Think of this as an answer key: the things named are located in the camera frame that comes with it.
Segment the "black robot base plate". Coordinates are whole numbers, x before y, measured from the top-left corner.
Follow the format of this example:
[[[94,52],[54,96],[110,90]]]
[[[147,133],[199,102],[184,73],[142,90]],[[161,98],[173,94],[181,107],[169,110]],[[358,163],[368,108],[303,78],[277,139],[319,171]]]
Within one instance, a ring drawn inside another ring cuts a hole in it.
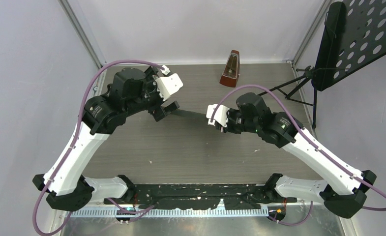
[[[140,209],[256,209],[261,204],[296,203],[297,198],[284,198],[263,184],[136,184],[128,197],[113,198],[117,204],[137,205]]]

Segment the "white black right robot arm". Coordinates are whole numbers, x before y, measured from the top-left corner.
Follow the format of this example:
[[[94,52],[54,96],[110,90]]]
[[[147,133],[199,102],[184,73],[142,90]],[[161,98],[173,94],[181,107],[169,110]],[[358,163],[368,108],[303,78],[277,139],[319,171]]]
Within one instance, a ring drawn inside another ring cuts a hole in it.
[[[207,107],[209,125],[223,133],[255,133],[314,170],[320,180],[272,174],[257,198],[263,203],[302,199],[323,204],[342,218],[353,217],[362,209],[366,193],[376,180],[370,171],[360,171],[343,162],[322,146],[299,121],[285,112],[272,112],[261,96],[248,92],[236,100],[236,109],[212,104]]]

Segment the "light wooden picture frame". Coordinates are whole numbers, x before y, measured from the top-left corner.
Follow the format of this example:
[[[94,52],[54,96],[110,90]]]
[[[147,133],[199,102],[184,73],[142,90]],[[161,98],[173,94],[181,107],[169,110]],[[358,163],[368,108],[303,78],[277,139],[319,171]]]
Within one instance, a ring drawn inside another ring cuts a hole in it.
[[[186,111],[181,109],[176,109],[171,112],[171,115],[175,116],[181,116],[185,118],[197,118],[197,119],[207,119],[206,114],[192,112],[192,111]]]

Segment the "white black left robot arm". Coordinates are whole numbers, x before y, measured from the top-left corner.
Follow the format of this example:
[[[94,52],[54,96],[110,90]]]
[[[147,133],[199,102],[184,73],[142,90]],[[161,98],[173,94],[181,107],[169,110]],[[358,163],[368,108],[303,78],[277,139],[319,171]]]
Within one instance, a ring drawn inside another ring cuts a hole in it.
[[[178,74],[165,71],[159,76],[154,67],[117,72],[104,94],[85,103],[82,119],[54,166],[47,173],[34,176],[37,189],[47,193],[48,205],[74,212],[89,202],[106,198],[119,199],[124,204],[134,202],[137,190],[125,175],[90,178],[83,171],[97,149],[128,117],[146,111],[160,121],[178,109],[177,102],[165,102],[182,87]]]

